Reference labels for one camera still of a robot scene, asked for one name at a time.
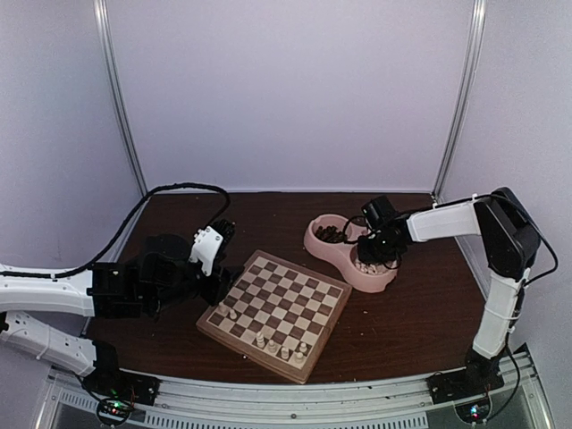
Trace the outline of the pink double bowl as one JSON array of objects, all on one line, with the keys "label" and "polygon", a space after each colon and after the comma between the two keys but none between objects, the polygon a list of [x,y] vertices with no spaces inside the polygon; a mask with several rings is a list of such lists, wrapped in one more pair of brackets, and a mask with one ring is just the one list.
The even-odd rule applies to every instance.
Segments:
[{"label": "pink double bowl", "polygon": [[358,261],[356,244],[329,244],[320,241],[315,232],[319,226],[327,227],[335,225],[342,230],[347,218],[338,214],[322,214],[312,220],[304,235],[304,247],[306,251],[318,259],[333,265],[341,274],[347,284],[355,290],[365,293],[383,292],[386,287],[397,277],[396,268],[382,275],[367,275],[361,273],[354,263]]}]

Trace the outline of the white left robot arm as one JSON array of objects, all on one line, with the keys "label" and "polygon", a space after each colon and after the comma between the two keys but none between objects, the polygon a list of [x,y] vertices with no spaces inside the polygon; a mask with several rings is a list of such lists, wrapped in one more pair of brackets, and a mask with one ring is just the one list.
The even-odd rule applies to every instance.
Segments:
[{"label": "white left robot arm", "polygon": [[128,376],[113,346],[71,337],[31,317],[33,312],[123,319],[157,318],[169,307],[201,297],[218,305],[237,275],[220,265],[231,237],[208,227],[193,241],[172,234],[146,238],[126,263],[94,263],[58,273],[5,266],[1,272],[1,339],[37,359],[93,379],[110,397],[123,395]]}]

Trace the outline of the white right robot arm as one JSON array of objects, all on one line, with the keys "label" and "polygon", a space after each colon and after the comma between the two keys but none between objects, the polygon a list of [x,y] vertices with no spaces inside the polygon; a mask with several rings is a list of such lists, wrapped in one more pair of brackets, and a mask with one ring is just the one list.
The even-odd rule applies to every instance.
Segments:
[{"label": "white right robot arm", "polygon": [[490,272],[483,316],[458,387],[477,394],[492,380],[520,316],[525,286],[541,244],[527,211],[509,188],[422,210],[397,211],[378,197],[361,208],[368,232],[357,238],[364,264],[400,264],[408,246],[461,236],[481,238]]}]

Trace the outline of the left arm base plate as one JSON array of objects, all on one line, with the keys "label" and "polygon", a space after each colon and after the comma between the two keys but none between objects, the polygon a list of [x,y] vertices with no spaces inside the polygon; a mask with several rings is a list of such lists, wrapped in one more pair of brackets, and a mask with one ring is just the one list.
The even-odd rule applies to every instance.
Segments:
[{"label": "left arm base plate", "polygon": [[155,404],[160,387],[156,377],[124,371],[94,371],[83,377],[81,383],[92,393],[147,406]]}]

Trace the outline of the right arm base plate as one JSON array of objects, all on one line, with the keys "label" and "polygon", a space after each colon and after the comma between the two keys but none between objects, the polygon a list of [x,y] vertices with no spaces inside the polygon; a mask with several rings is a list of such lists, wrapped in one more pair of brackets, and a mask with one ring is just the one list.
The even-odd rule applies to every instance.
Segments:
[{"label": "right arm base plate", "polygon": [[504,380],[498,374],[489,375],[481,381],[471,381],[465,369],[449,373],[435,373],[425,381],[433,404],[483,395],[504,386]]}]

